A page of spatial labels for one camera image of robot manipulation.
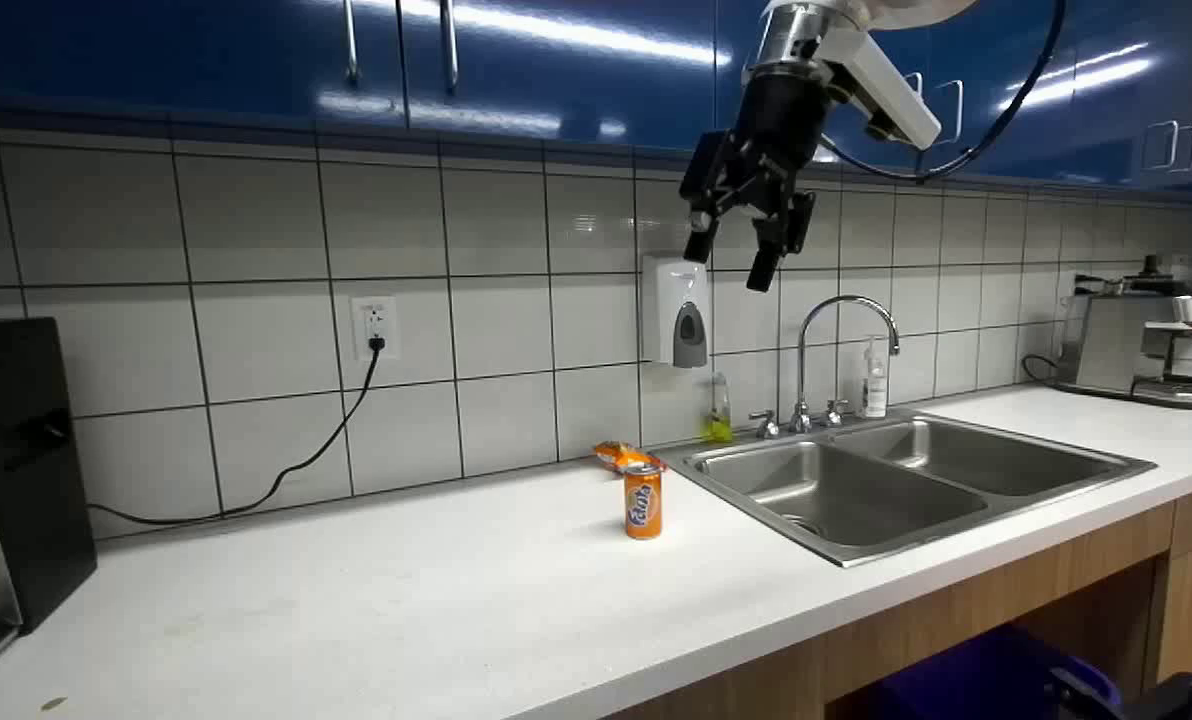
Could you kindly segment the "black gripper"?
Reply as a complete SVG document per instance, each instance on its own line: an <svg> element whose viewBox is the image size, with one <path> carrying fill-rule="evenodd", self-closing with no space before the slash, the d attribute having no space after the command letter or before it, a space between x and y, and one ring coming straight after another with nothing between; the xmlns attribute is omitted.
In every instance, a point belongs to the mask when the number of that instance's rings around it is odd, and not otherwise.
<svg viewBox="0 0 1192 720"><path fill-rule="evenodd" d="M706 131L682 179L689 199L686 259L707 265L717 224L731 207L758 207L758 259L750 290L766 291L785 255L804 249L815 199L797 187L829 118L829 93L811 78L758 73L743 85L738 123Z"/></svg>

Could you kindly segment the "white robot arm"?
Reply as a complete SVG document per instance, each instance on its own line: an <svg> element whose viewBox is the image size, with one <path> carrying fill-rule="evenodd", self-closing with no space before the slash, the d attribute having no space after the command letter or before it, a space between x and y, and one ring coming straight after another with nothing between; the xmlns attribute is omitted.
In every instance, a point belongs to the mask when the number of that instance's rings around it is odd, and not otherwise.
<svg viewBox="0 0 1192 720"><path fill-rule="evenodd" d="M689 203L686 255L711 255L720 222L751 212L766 291L785 255L804 249L815 197L797 187L835 104L856 109L879 139L934 150L940 122L899 78L878 33L944 25L975 0L767 0L738 123L706 131L682 179Z"/></svg>

